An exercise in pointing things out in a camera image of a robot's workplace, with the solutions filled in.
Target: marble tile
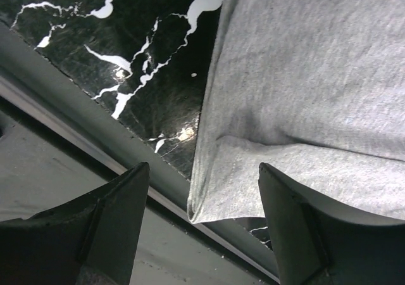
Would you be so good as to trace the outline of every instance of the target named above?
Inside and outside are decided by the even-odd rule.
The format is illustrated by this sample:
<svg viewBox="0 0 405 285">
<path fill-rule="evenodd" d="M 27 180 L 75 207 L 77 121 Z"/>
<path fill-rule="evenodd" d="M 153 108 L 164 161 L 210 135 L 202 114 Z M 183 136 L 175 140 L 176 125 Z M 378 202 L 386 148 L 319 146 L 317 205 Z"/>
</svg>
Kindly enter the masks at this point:
<svg viewBox="0 0 405 285">
<path fill-rule="evenodd" d="M 0 0 L 0 20 L 190 179 L 221 2 Z"/>
</svg>

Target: folded cloth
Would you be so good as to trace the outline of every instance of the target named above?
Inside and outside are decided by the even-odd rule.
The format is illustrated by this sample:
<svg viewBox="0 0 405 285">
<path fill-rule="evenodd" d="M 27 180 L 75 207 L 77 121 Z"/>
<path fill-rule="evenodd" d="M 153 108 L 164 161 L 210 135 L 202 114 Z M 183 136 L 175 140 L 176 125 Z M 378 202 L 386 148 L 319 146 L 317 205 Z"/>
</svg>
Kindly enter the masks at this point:
<svg viewBox="0 0 405 285">
<path fill-rule="evenodd" d="M 264 217 L 258 167 L 405 219 L 405 0 L 224 0 L 188 199 Z"/>
</svg>

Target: black marble countertop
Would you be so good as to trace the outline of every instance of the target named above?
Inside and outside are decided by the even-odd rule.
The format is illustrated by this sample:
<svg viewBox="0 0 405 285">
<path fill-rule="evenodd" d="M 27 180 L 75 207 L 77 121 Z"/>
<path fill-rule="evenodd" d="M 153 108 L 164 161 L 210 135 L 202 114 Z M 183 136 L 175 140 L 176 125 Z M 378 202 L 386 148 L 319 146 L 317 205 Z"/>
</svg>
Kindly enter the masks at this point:
<svg viewBox="0 0 405 285">
<path fill-rule="evenodd" d="M 0 20 L 189 180 L 221 2 L 0 0 Z"/>
</svg>

